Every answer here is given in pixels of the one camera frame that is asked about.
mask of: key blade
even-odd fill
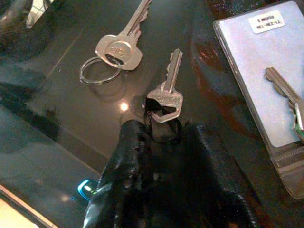
[[[273,67],[266,69],[264,77],[274,84],[274,89],[280,95],[288,97],[292,103],[297,103],[301,99],[290,84]]]
[[[147,19],[148,8],[151,2],[152,0],[142,0],[141,4],[138,6],[137,10],[131,17],[129,23],[121,33],[124,33],[127,36],[130,36],[134,33],[139,24]]]
[[[167,67],[167,79],[162,90],[166,90],[169,93],[172,93],[181,65],[182,54],[183,53],[179,49],[176,49],[173,53],[171,53],[170,63]]]

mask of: key head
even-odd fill
[[[136,39],[124,34],[106,35],[97,44],[95,53],[107,64],[118,67],[106,57],[107,54],[123,62],[123,70],[134,70],[142,60],[143,54],[136,46]]]
[[[155,112],[152,112],[152,118],[158,124],[178,118],[181,114],[183,103],[183,95],[181,93],[177,92],[175,89],[171,93],[166,90],[161,90],[161,86],[151,91],[147,95],[147,98],[156,100],[162,107],[175,108],[176,110],[173,113],[163,116],[159,116]]]

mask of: reflective table surface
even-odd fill
[[[72,199],[79,183],[98,180],[125,121],[143,121],[145,97],[179,48],[179,120],[212,125],[278,227],[302,227],[303,201],[285,191],[212,27],[272,2],[153,0],[141,24],[140,65],[90,86],[79,81],[81,65],[104,35],[125,27],[140,0],[55,0],[30,32],[0,46],[0,184],[60,228],[81,227],[86,206]],[[114,72],[100,63],[86,75]]]

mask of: black glass surface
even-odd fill
[[[275,2],[153,0],[141,24],[140,65],[105,85],[79,82],[102,36],[118,34],[140,0],[61,0],[29,30],[0,46],[0,183],[60,228],[81,227],[79,183],[98,180],[121,125],[143,121],[145,96],[166,78],[170,53],[184,53],[176,89],[179,120],[216,129],[271,219],[302,227],[302,201],[286,192],[266,151],[212,23]],[[115,72],[104,63],[92,78]]]

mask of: key ring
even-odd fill
[[[90,79],[87,79],[84,77],[84,71],[89,67],[91,66],[92,64],[94,63],[97,63],[97,62],[101,62],[102,59],[98,56],[95,56],[93,58],[90,58],[88,59],[80,68],[80,72],[79,72],[79,75],[80,75],[80,82],[84,83],[84,84],[88,84],[88,85],[102,85],[102,84],[106,84],[108,82],[111,82],[112,80],[114,80],[120,73],[120,71],[122,70],[122,65],[120,64],[120,62],[118,62],[116,59],[112,59],[113,62],[115,62],[117,64],[117,71],[115,72],[115,74],[107,79],[104,79],[104,80],[99,80],[99,81],[96,81],[96,80],[90,80]]]

